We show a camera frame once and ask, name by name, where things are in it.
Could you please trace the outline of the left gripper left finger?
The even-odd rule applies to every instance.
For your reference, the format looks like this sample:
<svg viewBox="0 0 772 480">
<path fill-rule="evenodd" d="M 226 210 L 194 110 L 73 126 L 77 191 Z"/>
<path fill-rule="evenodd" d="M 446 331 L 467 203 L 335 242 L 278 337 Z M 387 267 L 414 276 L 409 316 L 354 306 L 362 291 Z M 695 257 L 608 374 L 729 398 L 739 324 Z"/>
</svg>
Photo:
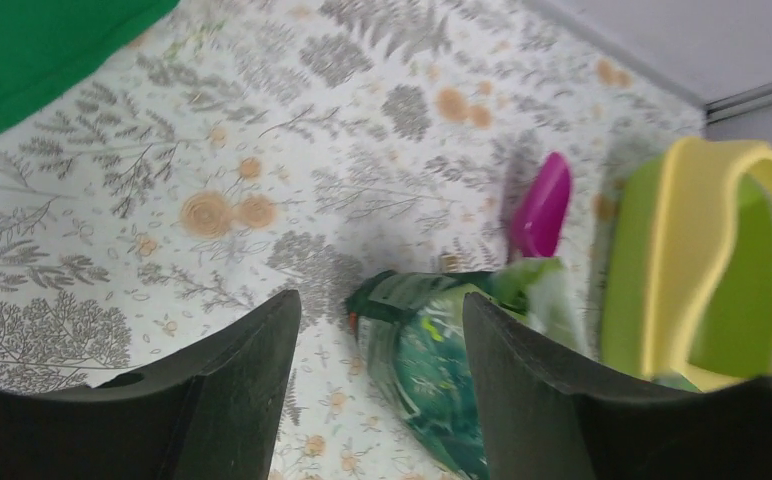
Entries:
<svg viewBox="0 0 772 480">
<path fill-rule="evenodd" d="M 0 479 L 264 479 L 301 320 L 286 290 L 95 388 L 0 391 Z"/>
</svg>

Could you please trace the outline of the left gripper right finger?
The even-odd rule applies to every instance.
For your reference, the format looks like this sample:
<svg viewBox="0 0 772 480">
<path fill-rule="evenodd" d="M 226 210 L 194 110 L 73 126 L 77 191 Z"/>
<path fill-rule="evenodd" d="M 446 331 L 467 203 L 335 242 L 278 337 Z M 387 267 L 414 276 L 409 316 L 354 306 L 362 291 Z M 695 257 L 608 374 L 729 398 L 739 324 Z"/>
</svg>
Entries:
<svg viewBox="0 0 772 480">
<path fill-rule="evenodd" d="M 649 383 L 464 303 L 494 479 L 772 479 L 772 377 L 709 393 Z"/>
</svg>

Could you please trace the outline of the green cat litter bag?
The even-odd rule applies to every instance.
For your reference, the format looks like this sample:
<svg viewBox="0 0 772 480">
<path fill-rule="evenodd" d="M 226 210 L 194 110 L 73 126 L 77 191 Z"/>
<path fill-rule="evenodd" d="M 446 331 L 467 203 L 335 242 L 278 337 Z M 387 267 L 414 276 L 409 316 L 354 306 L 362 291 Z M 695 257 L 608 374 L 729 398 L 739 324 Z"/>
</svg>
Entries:
<svg viewBox="0 0 772 480">
<path fill-rule="evenodd" d="M 593 357 L 568 286 L 558 257 L 523 258 L 496 271 L 387 270 L 363 282 L 345 307 L 369 377 L 413 436 L 445 469 L 486 479 L 464 298 L 478 293 L 518 323 Z"/>
</svg>

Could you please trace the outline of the magenta plastic scoop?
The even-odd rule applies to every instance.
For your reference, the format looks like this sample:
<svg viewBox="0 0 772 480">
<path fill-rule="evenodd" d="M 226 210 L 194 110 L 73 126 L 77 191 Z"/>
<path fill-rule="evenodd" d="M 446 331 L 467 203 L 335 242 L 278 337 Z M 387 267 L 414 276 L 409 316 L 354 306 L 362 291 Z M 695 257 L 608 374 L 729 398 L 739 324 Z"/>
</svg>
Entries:
<svg viewBox="0 0 772 480">
<path fill-rule="evenodd" d="M 510 221 L 509 241 L 521 257 L 552 257 L 572 194 L 572 173 L 564 155 L 551 152 Z"/>
</svg>

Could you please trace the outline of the yellow green litter box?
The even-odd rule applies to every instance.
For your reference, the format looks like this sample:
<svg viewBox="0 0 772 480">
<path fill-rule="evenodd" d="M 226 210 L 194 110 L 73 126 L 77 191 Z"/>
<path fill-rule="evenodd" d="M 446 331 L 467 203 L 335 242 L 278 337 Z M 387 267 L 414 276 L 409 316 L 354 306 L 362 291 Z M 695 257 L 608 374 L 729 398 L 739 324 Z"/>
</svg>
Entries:
<svg viewBox="0 0 772 480">
<path fill-rule="evenodd" d="M 772 146 L 687 137 L 626 181 L 604 364 L 701 391 L 772 375 Z"/>
</svg>

